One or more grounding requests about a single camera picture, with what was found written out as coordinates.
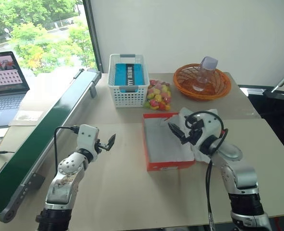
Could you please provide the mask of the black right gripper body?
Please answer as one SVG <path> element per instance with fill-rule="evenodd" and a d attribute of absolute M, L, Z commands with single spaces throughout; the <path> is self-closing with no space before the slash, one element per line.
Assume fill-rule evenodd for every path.
<path fill-rule="evenodd" d="M 189 136 L 185 139 L 186 142 L 189 142 L 191 145 L 196 145 L 197 141 L 202 135 L 202 129 L 190 130 Z"/>

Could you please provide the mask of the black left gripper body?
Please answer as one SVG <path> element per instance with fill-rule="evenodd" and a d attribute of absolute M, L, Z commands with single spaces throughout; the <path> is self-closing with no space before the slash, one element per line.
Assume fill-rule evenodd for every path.
<path fill-rule="evenodd" d="M 107 144 L 105 144 L 105 143 L 101 143 L 100 139 L 97 139 L 96 142 L 95 142 L 95 146 L 94 147 L 95 147 L 96 153 L 100 154 L 102 150 L 106 150 L 107 151 L 109 146 Z"/>

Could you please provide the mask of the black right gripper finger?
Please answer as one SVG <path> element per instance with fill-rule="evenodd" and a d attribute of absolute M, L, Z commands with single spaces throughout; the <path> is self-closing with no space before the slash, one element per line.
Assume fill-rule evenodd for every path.
<path fill-rule="evenodd" d="M 178 139 L 180 140 L 181 144 L 187 143 L 187 138 L 183 132 L 177 133 L 176 135 Z"/>
<path fill-rule="evenodd" d="M 174 135 L 182 135 L 182 131 L 176 124 L 169 122 L 168 126 Z"/>

